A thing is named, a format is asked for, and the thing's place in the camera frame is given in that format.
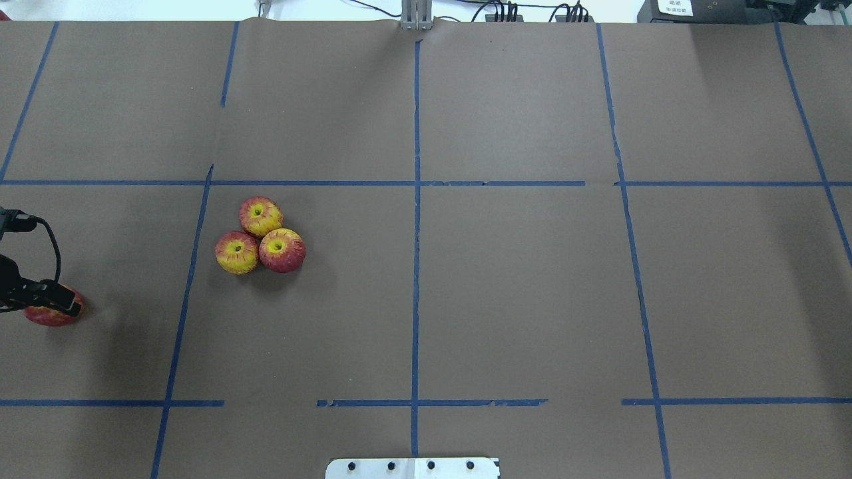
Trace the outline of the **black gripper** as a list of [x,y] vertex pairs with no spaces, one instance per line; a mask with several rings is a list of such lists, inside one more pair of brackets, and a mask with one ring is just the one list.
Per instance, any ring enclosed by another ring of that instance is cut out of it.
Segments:
[[25,306],[39,313],[79,315],[82,312],[76,291],[57,282],[25,285],[15,261],[1,255],[1,312],[18,311]]

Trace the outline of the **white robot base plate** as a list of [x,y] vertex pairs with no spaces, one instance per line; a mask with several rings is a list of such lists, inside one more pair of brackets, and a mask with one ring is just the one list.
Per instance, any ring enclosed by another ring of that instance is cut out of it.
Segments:
[[500,478],[498,458],[338,458],[325,478]]

